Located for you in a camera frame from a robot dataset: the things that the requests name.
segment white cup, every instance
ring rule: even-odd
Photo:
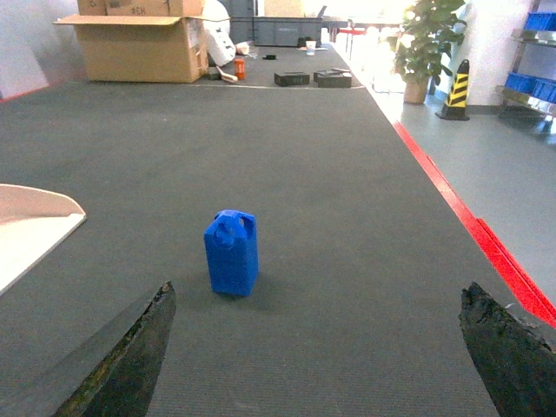
[[[316,41],[306,41],[305,44],[307,45],[307,55],[313,56],[314,49],[316,48]]]

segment red floor stripe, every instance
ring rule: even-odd
[[[444,175],[434,165],[434,162],[409,135],[406,128],[400,122],[391,121],[391,123],[401,140],[425,170],[434,186],[440,191],[448,205],[477,242],[486,258],[499,272],[523,308],[556,328],[556,308],[542,294],[542,291],[535,285],[534,281],[517,263],[487,224],[482,219],[477,219],[473,215],[471,210],[453,191]]]

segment gray floor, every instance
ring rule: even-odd
[[[542,116],[502,118],[469,109],[470,121],[448,122],[434,114],[443,105],[434,96],[422,106],[404,104],[403,85],[390,74],[393,55],[377,40],[375,33],[354,40],[351,68],[370,89],[374,86],[383,109],[404,125],[475,217],[486,221],[556,305],[551,250],[556,248],[556,133],[543,129]],[[336,49],[349,59],[341,35]]]

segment blue storage bin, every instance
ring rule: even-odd
[[[556,82],[538,78],[532,96],[545,102],[554,103],[556,101]]]
[[[551,30],[551,24],[553,21],[554,13],[544,13],[544,12],[532,12],[529,13],[529,17],[525,22],[525,30]]]
[[[509,89],[515,89],[520,93],[532,94],[536,82],[537,78],[534,76],[526,76],[524,74],[510,72],[507,76],[506,87]]]
[[[250,295],[259,274],[255,217],[223,210],[205,230],[204,241],[212,290]]]

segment traffic cone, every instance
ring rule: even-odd
[[[442,111],[436,112],[440,119],[469,120],[469,117],[466,116],[468,83],[469,61],[464,59],[458,68],[458,73],[455,75],[450,94],[444,103]]]

